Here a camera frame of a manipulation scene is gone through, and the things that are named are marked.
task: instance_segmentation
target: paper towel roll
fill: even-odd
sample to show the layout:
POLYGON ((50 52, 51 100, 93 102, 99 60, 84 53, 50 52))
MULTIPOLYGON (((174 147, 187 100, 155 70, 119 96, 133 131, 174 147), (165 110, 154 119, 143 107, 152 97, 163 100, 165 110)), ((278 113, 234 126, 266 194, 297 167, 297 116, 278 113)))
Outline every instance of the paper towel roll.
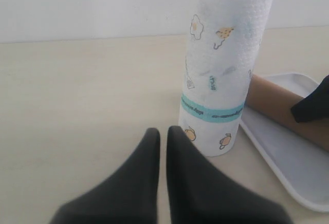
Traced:
POLYGON ((205 156, 234 143, 272 0, 191 0, 179 125, 205 156))

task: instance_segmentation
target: table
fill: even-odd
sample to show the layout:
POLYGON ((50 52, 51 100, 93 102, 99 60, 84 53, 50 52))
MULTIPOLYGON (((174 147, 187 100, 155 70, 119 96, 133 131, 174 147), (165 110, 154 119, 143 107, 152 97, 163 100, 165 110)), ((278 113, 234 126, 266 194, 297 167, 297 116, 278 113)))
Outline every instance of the table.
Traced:
MULTIPOLYGON (((328 74, 329 27, 265 32, 255 73, 328 74)), ((100 183, 147 127, 161 132, 159 223, 170 223, 166 133, 176 125, 185 36, 0 45, 0 223, 48 223, 59 205, 100 183)), ((280 184, 239 129, 233 149, 210 161, 282 204, 298 224, 329 222, 280 184)))

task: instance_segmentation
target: white wall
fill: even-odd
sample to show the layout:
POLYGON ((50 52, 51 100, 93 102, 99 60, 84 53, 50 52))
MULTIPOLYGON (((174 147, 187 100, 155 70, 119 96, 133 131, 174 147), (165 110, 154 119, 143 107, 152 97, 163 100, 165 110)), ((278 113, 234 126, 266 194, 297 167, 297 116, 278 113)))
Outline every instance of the white wall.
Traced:
MULTIPOLYGON (((274 0, 267 27, 329 25, 328 1, 274 0)), ((188 4, 189 0, 0 0, 0 42, 185 33, 188 4)))

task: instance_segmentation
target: brown cardboard roll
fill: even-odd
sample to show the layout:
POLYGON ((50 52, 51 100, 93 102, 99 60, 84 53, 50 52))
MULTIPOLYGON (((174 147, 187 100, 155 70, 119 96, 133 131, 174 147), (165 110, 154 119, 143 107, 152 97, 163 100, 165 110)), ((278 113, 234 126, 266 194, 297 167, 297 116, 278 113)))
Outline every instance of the brown cardboard roll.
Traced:
POLYGON ((329 151, 329 119, 297 123, 291 107, 303 98, 268 80, 253 75, 246 105, 329 151))

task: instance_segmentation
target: white plastic tray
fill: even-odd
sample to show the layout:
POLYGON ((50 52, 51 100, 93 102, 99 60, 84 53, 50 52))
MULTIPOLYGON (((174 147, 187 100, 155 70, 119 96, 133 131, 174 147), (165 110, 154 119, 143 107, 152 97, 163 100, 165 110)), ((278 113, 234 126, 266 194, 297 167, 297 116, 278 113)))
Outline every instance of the white plastic tray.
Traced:
MULTIPOLYGON (((265 78, 303 97, 318 86, 299 73, 265 78)), ((241 127, 297 202, 314 211, 329 212, 328 152, 248 107, 241 127)))

